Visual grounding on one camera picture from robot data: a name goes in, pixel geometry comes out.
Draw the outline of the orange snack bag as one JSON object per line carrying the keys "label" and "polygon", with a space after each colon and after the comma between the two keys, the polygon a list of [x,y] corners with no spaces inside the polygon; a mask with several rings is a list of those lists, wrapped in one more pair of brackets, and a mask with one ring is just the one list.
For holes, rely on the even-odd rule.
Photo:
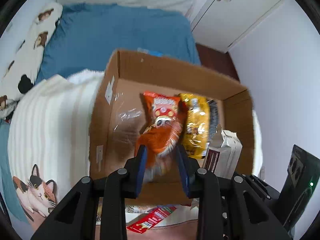
{"label": "orange snack bag", "polygon": [[172,166],[172,152],[180,140],[187,118],[187,107],[179,96],[143,93],[149,114],[149,124],[139,136],[135,154],[146,147],[146,167],[143,181],[149,183],[168,173]]}

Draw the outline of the white paper snack bag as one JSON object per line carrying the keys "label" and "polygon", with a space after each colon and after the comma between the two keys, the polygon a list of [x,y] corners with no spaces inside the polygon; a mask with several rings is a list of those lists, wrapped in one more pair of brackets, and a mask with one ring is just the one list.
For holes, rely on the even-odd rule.
{"label": "white paper snack bag", "polygon": [[231,179],[237,166],[242,144],[235,132],[217,126],[206,152],[202,167],[217,177]]}

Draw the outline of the red long snack packet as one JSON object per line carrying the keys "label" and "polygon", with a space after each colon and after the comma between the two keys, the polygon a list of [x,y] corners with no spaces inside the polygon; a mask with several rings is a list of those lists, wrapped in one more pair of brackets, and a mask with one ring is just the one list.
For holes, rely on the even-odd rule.
{"label": "red long snack packet", "polygon": [[169,217],[177,208],[175,206],[160,206],[151,210],[150,213],[142,217],[136,222],[132,222],[127,226],[127,230],[135,233],[145,233],[153,228],[161,221]]}

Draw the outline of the striped cat print blanket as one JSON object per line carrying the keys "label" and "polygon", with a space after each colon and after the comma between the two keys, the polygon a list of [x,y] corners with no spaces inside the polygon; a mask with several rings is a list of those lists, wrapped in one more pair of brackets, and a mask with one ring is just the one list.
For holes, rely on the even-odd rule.
{"label": "striped cat print blanket", "polygon": [[[41,81],[18,104],[8,137],[12,179],[27,183],[32,174],[53,186],[58,203],[83,176],[90,175],[89,129],[105,72],[83,71]],[[253,171],[263,154],[258,120],[252,109]]]}

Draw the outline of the yellow black snack bag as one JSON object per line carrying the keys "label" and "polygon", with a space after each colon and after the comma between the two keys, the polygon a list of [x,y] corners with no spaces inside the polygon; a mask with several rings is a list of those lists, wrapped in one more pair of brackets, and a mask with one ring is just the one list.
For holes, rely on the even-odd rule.
{"label": "yellow black snack bag", "polygon": [[181,143],[190,157],[203,159],[219,124],[217,103],[190,93],[181,93],[180,98],[187,108]]}

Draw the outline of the cardboard milk carton box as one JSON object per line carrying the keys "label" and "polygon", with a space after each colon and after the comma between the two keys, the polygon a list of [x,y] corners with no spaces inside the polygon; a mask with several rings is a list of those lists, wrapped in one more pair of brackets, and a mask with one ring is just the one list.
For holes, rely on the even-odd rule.
{"label": "cardboard milk carton box", "polygon": [[149,116],[143,93],[173,96],[192,93],[217,101],[221,126],[242,143],[236,171],[253,171],[253,103],[248,89],[235,79],[203,66],[169,57],[115,50],[95,100],[89,129],[90,175],[108,176],[133,157],[135,143]]}

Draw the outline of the white dog print pillow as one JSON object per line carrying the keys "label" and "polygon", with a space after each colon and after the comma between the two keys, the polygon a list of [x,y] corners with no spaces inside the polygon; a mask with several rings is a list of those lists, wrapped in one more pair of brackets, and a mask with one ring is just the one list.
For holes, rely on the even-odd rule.
{"label": "white dog print pillow", "polygon": [[56,2],[48,3],[42,8],[1,78],[2,119],[6,119],[14,111],[20,99],[34,86],[44,49],[56,29],[62,10],[63,6]]}

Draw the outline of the blue bed sheet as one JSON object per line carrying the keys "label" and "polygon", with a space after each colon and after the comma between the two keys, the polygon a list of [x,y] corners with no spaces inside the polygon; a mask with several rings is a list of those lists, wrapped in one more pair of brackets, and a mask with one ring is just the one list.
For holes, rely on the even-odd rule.
{"label": "blue bed sheet", "polygon": [[[83,71],[105,72],[110,57],[118,49],[200,63],[189,22],[179,12],[106,4],[62,6],[62,15],[44,49],[32,88],[54,75],[67,79]],[[6,119],[1,118],[4,199],[12,216],[22,222],[35,222],[36,217],[46,218],[57,203],[53,186],[35,174],[27,183],[11,177],[8,137],[16,108]]]}

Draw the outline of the white door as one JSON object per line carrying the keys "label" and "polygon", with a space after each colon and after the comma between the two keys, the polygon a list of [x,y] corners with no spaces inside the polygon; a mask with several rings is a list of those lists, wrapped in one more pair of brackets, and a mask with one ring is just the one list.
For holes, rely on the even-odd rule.
{"label": "white door", "polygon": [[192,23],[195,41],[225,53],[280,1],[209,0]]}

